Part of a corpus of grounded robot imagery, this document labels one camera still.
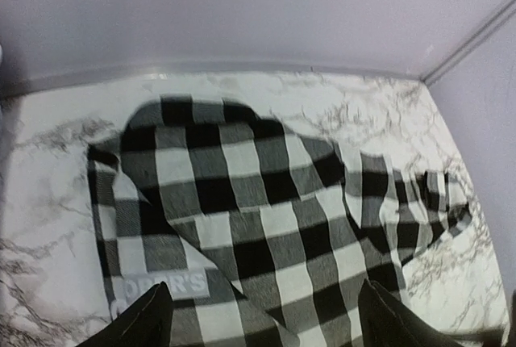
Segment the black white checked shirt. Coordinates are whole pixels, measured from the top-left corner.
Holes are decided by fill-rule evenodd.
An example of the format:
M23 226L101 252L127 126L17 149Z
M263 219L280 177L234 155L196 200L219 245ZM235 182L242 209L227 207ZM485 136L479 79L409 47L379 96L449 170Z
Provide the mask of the black white checked shirt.
M471 221L458 180L296 133L230 101L161 98L87 151L112 317L171 303L169 346L360 346L365 280Z

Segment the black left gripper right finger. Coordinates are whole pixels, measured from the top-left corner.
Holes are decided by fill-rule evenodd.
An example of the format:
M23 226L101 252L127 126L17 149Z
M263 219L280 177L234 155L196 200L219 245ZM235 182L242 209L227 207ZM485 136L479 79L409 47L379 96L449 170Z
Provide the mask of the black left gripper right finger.
M364 281L358 297L358 309L365 346L459 345L453 338L425 323L376 281Z

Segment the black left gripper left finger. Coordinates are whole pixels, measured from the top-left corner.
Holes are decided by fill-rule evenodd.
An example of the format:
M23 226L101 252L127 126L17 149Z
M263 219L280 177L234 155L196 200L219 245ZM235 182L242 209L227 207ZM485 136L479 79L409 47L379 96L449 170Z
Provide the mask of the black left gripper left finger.
M78 347L168 347L172 318L173 300L161 282Z

